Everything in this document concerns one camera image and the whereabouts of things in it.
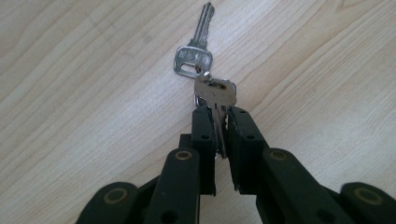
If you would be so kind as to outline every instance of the light wooden surface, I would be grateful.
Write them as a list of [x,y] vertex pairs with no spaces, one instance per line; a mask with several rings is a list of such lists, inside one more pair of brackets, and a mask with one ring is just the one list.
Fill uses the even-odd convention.
[[[205,1],[0,3],[0,223],[74,223],[102,186],[141,186],[191,131],[176,50]],[[211,72],[271,147],[338,191],[396,197],[396,2],[213,1]],[[260,223],[217,160],[201,223]]]

